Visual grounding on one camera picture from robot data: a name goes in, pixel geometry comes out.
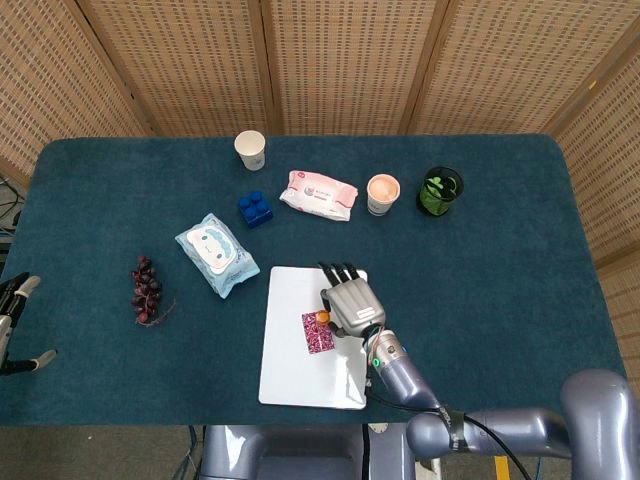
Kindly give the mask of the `blue building block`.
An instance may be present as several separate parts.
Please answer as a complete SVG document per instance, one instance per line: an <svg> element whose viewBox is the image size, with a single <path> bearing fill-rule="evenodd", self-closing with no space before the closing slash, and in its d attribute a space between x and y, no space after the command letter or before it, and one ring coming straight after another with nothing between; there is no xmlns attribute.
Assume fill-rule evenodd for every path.
<svg viewBox="0 0 640 480"><path fill-rule="evenodd" d="M261 191L252 191L238 200L238 208L249 228L256 228L273 218L272 208Z"/></svg>

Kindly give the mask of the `maroon patterned rectangular packet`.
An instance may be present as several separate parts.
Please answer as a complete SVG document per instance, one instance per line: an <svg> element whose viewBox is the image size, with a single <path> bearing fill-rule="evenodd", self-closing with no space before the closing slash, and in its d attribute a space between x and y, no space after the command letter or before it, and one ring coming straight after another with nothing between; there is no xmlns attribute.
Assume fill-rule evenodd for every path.
<svg viewBox="0 0 640 480"><path fill-rule="evenodd" d="M327 324L318 323L316 321L316 312L304 313L302 315L305 340L310 354L322 353L335 348L334 337L329 328L329 322Z"/></svg>

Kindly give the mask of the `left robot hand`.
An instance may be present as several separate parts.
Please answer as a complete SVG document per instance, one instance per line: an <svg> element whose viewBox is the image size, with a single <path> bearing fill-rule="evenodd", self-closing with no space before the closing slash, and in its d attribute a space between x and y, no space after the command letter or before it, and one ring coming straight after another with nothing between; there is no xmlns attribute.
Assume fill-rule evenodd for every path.
<svg viewBox="0 0 640 480"><path fill-rule="evenodd" d="M40 370L57 356L56 349L45 351L37 358L11 360L8 347L22 315L26 301L39 286L41 278L23 272L0 283L0 377Z"/></svg>

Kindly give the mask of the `pink wet wipes pack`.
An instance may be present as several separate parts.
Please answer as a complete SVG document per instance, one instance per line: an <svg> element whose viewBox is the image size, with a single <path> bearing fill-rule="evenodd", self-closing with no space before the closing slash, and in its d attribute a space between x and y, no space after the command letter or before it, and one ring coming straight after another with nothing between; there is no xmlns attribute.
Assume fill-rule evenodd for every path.
<svg viewBox="0 0 640 480"><path fill-rule="evenodd" d="M316 172L292 170L279 200L289 207L333 221L348 222L358 189Z"/></svg>

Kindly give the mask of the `green black cup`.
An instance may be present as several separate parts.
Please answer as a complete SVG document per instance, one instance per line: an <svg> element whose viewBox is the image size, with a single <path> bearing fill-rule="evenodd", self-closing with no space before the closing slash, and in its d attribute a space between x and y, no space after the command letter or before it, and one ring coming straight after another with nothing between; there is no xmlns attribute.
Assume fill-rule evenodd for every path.
<svg viewBox="0 0 640 480"><path fill-rule="evenodd" d="M452 168L436 166L427 171L416 195L416 206L424 214L445 215L463 194L463 178Z"/></svg>

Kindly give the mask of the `purple grapes bunch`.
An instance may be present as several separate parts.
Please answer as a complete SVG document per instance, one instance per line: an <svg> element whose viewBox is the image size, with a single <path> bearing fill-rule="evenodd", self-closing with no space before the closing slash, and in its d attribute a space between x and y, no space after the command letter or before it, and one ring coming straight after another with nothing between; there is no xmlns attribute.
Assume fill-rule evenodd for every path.
<svg viewBox="0 0 640 480"><path fill-rule="evenodd" d="M131 271L134 295L131 305L135 322L143 327L161 324L175 309L176 300L163 304L163 286L157 279L156 269L150 257L142 255L137 259L136 268Z"/></svg>

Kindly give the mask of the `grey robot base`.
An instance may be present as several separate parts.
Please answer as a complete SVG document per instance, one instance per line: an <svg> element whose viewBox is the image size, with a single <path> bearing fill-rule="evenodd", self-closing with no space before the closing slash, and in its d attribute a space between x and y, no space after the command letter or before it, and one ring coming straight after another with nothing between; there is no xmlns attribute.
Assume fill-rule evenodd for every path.
<svg viewBox="0 0 640 480"><path fill-rule="evenodd" d="M403 423L210 425L198 480L416 480Z"/></svg>

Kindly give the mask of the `white board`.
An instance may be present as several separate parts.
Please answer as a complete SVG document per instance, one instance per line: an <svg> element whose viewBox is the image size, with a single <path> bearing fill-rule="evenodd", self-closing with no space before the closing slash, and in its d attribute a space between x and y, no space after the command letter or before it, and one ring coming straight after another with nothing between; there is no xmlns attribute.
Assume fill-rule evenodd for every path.
<svg viewBox="0 0 640 480"><path fill-rule="evenodd" d="M337 338L335 348L310 354L302 315L323 309L328 288L319 268L275 266L270 272L259 402L269 405L362 410L367 360L362 341Z"/></svg>

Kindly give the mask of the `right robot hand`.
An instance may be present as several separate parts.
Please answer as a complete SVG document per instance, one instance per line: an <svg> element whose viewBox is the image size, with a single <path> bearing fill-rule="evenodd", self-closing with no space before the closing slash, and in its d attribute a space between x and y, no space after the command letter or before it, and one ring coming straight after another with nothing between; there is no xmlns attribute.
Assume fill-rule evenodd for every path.
<svg viewBox="0 0 640 480"><path fill-rule="evenodd" d="M384 307L356 267L348 262L319 262L318 266L329 282L320 298L331 332L338 338L364 340L379 333L386 323Z"/></svg>

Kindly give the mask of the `blue table cloth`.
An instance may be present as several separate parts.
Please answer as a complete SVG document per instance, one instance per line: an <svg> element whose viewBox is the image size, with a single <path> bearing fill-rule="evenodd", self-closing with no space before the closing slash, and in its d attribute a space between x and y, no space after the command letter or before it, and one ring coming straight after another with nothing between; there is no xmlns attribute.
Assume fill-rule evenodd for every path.
<svg viewBox="0 0 640 480"><path fill-rule="evenodd" d="M464 181L440 217L416 206L436 166ZM280 201L292 170L355 186L350 220ZM383 216L367 208L376 174L401 187ZM238 208L252 191L273 211L256 228ZM175 240L208 213L260 268L226 299ZM131 305L142 255L163 304L176 300L154 327L137 325ZM256 172L229 138L66 139L39 155L3 271L41 278L10 354L58 354L40 371L0 377L0 426L403 420L379 404L259 402L270 270L319 262L367 272L388 327L456 409L557 409L572 373L623 371L565 161L547 136L272 137Z"/></svg>

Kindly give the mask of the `bamboo folding screen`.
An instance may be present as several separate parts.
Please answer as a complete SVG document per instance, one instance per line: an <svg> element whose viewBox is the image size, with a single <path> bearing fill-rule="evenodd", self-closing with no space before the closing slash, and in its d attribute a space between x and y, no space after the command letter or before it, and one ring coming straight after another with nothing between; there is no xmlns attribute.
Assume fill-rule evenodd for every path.
<svg viewBox="0 0 640 480"><path fill-rule="evenodd" d="M0 0L0 192L86 136L538 132L640 383L640 0Z"/></svg>

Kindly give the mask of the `blue cartoon wet wipes pack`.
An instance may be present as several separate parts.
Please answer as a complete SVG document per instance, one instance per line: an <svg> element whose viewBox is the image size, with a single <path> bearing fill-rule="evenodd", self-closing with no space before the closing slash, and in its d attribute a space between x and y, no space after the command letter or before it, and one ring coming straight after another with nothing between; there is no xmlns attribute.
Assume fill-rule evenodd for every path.
<svg viewBox="0 0 640 480"><path fill-rule="evenodd" d="M236 285L260 273L253 256L213 213L175 240L221 299L226 299Z"/></svg>

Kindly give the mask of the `white paper cup blue print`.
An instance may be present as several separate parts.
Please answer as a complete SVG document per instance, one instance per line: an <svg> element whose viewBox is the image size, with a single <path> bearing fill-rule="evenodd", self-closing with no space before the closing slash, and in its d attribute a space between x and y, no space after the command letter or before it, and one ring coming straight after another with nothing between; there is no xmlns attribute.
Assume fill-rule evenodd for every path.
<svg viewBox="0 0 640 480"><path fill-rule="evenodd" d="M245 130L234 139L234 149L249 171L258 171L264 167L265 147L264 135L256 130Z"/></svg>

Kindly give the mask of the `white paper coffee cup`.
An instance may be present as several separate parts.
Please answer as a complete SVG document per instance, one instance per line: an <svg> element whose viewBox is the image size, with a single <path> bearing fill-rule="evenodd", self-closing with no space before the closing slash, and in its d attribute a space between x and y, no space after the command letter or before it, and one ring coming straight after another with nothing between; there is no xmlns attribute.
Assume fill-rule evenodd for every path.
<svg viewBox="0 0 640 480"><path fill-rule="evenodd" d="M399 198L401 187L398 180L389 174L376 174L367 184L367 208L374 216L388 213Z"/></svg>

